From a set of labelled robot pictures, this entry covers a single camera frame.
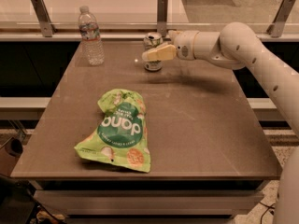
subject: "can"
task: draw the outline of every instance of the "can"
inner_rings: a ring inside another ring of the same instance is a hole
[[[144,39],[144,49],[154,49],[163,43],[162,35],[159,33],[148,33]],[[148,71],[159,71],[162,68],[161,61],[154,61],[154,62],[146,62],[144,64],[144,68]]]

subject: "plastic bottle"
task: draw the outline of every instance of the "plastic bottle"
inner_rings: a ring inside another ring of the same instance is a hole
[[[83,52],[91,65],[104,62],[104,50],[96,18],[87,6],[80,7],[78,28],[82,36]]]

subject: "bottle cap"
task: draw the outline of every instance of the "bottle cap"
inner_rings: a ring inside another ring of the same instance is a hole
[[[82,7],[80,7],[80,12],[81,13],[89,12],[89,11],[90,11],[90,9],[88,8],[88,6],[82,6]]]

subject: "chip bag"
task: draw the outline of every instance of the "chip bag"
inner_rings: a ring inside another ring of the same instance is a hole
[[[105,118],[88,138],[75,146],[78,155],[85,160],[148,173],[150,152],[142,96],[115,89],[105,93],[98,105]]]

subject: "white robotic arm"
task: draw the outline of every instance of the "white robotic arm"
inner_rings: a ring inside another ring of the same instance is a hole
[[[246,25],[233,22],[219,33],[169,33],[174,45],[163,44],[143,53],[144,61],[206,60],[228,69],[247,67],[299,137],[299,74],[270,52]],[[299,149],[284,166],[278,190],[275,224],[299,223]]]

